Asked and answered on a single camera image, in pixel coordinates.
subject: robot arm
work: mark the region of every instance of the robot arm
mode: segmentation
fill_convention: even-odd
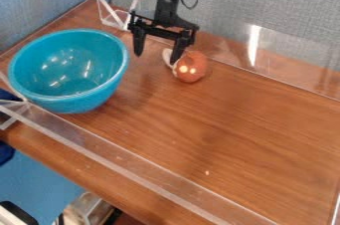
[[[178,4],[180,0],[158,0],[156,11],[148,15],[132,12],[132,20],[130,30],[134,33],[135,53],[142,55],[146,45],[147,35],[154,35],[174,40],[174,49],[170,63],[174,64],[180,58],[187,46],[195,42],[195,33],[199,29],[198,25],[190,23],[178,14]],[[168,27],[178,27],[179,32],[167,30]]]

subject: bowl rim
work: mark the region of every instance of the bowl rim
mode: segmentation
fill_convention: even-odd
[[[80,32],[87,32],[87,33],[92,33],[92,34],[99,34],[102,36],[106,36],[107,38],[110,38],[112,41],[116,42],[116,44],[119,45],[122,51],[123,51],[123,62],[122,65],[119,67],[119,70],[116,71],[116,73],[106,80],[104,83],[102,83],[100,85],[98,85],[94,89],[90,89],[84,92],[80,92],[79,94],[72,94],[72,95],[64,95],[64,96],[48,96],[48,95],[42,95],[42,94],[36,94],[34,92],[31,92],[30,90],[27,90],[27,88],[24,88],[22,86],[22,84],[18,82],[16,77],[15,77],[15,65],[18,63],[19,58],[22,57],[22,55],[24,54],[24,52],[27,50],[30,50],[32,48],[32,46],[35,46],[36,44],[44,42],[44,40],[54,38],[56,36],[60,36],[63,34],[70,34],[70,33],[80,33]],[[10,80],[10,84],[11,87],[28,99],[32,100],[40,100],[40,101],[64,101],[66,99],[76,99],[76,98],[82,98],[83,96],[87,96],[92,93],[95,93],[98,90],[103,89],[106,86],[108,86],[111,84],[111,82],[114,82],[118,78],[120,78],[128,68],[130,65],[130,51],[128,48],[126,46],[126,44],[123,43],[123,41],[111,33],[104,32],[102,30],[96,30],[96,29],[88,29],[88,28],[80,28],[80,29],[70,29],[70,30],[63,30],[63,31],[58,31],[54,33],[50,33],[42,37],[39,37],[38,39],[35,39],[32,42],[30,42],[16,53],[16,55],[14,56],[10,66],[8,66],[8,80]]]

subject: wooden table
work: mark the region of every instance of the wooden table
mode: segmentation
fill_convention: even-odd
[[[2,68],[26,43],[71,28],[114,33],[132,52],[131,34],[102,25],[90,0],[7,52]],[[199,34],[194,49],[212,51],[215,39]],[[224,58],[244,49],[232,41],[226,45]],[[166,46],[148,39],[144,55],[132,52],[108,102],[63,118],[278,224],[330,224],[339,193],[339,103],[215,60],[208,77],[184,84],[163,62]],[[26,124],[0,137],[146,224],[211,224]]]

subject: blue bowl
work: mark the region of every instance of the blue bowl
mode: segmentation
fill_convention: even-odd
[[[84,113],[114,94],[130,64],[118,37],[91,29],[50,34],[30,43],[10,64],[10,83],[54,113]]]

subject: plastic bowl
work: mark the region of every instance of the plastic bowl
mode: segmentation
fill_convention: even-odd
[[[15,90],[54,113],[84,113],[114,94],[130,64],[118,37],[91,29],[56,32],[30,43],[10,64]]]

